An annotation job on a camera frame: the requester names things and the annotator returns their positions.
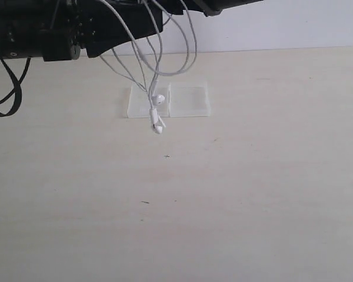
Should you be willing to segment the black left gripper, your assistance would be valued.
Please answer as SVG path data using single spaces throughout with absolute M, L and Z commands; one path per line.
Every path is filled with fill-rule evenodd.
M 135 39 L 162 32 L 162 11 L 142 1 L 108 1 Z M 131 41 L 116 17 L 101 1 L 42 1 L 38 38 L 45 62 L 72 61 L 86 49 L 89 58 Z

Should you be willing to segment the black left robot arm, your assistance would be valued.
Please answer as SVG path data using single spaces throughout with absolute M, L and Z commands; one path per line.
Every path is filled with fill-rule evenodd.
M 162 32 L 162 11 L 139 1 L 0 1 L 0 58 L 96 58 Z

